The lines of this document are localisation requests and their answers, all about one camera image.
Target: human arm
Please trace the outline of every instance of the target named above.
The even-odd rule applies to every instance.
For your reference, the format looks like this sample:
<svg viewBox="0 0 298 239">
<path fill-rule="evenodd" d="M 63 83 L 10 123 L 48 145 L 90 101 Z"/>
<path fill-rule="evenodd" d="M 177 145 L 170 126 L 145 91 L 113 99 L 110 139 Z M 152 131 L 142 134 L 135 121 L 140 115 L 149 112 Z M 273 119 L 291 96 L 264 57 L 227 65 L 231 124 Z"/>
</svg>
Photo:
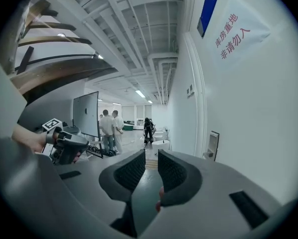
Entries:
<svg viewBox="0 0 298 239">
<path fill-rule="evenodd" d="M 124 133 L 124 132 L 123 132 L 123 128 L 124 128 L 124 121 L 123 121 L 120 117 L 118 117 L 118 120 L 116 120 L 115 129 L 116 129 L 119 133 L 123 134 L 123 133 Z"/>
<path fill-rule="evenodd" d="M 106 136 L 109 136 L 108 132 L 104 129 L 104 120 L 103 119 L 100 119 L 99 121 L 99 128 L 102 130 L 102 132 L 106 135 Z"/>
<path fill-rule="evenodd" d="M 42 152 L 46 145 L 46 133 L 37 134 L 31 132 L 19 124 L 14 127 L 11 138 L 29 147 L 33 152 Z"/>
</svg>

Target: black vent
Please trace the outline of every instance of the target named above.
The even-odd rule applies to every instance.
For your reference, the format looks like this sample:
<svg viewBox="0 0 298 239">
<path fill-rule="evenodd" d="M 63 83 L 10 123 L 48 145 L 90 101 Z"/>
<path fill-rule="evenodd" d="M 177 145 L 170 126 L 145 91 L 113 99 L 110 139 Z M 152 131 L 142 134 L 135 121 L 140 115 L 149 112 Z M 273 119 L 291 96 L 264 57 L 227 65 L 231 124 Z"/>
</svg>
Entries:
<svg viewBox="0 0 298 239">
<path fill-rule="evenodd" d="M 256 228 L 269 218 L 244 191 L 229 196 L 251 228 Z"/>
</svg>

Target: white sleeve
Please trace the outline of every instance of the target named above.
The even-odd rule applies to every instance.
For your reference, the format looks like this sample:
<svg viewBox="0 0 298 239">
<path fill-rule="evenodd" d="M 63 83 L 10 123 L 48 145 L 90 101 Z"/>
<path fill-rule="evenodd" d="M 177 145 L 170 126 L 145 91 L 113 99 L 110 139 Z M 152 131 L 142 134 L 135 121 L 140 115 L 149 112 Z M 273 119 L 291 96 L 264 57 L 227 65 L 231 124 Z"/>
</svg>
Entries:
<svg viewBox="0 0 298 239">
<path fill-rule="evenodd" d="M 112 120 L 112 125 L 113 125 L 114 127 L 117 127 L 117 122 L 116 122 L 115 119 Z"/>
</svg>

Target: black slot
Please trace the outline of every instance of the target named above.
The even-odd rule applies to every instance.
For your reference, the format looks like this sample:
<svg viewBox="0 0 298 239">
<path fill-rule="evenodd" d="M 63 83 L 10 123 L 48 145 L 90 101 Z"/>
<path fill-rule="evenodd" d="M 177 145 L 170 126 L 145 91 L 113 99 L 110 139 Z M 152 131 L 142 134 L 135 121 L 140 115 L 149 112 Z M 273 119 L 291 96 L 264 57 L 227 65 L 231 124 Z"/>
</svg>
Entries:
<svg viewBox="0 0 298 239">
<path fill-rule="evenodd" d="M 229 196 L 251 228 L 256 228 L 269 218 L 244 191 Z"/>
<path fill-rule="evenodd" d="M 62 173 L 59 175 L 60 179 L 62 180 L 66 180 L 72 177 L 76 177 L 78 175 L 80 175 L 81 173 L 79 171 L 72 171 L 72 172 L 68 172 L 68 173 Z"/>
</svg>

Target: person's leg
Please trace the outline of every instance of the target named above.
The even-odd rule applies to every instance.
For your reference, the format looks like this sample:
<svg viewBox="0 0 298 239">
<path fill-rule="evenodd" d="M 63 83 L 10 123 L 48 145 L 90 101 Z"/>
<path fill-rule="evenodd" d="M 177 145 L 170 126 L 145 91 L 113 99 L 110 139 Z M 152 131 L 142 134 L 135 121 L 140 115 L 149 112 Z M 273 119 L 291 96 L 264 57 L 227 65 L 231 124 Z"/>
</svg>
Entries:
<svg viewBox="0 0 298 239">
<path fill-rule="evenodd" d="M 148 137 L 148 130 L 145 130 L 145 143 L 148 142 L 148 141 L 146 140 L 147 137 Z"/>
<path fill-rule="evenodd" d="M 150 143 L 152 143 L 152 142 L 153 142 L 153 140 L 152 140 L 152 132 L 151 132 L 151 129 L 150 129 L 150 130 L 148 130 L 148 132 L 149 132 L 149 137 L 150 137 Z"/>
<path fill-rule="evenodd" d="M 116 142 L 116 147 L 119 151 L 119 154 L 123 153 L 123 146 L 122 146 L 122 135 L 121 134 L 115 134 L 115 142 Z"/>
<path fill-rule="evenodd" d="M 104 150 L 108 151 L 108 137 L 107 136 L 103 136 L 103 142 L 104 142 Z"/>
<path fill-rule="evenodd" d="M 114 138 L 112 135 L 108 137 L 109 149 L 114 150 Z"/>
</svg>

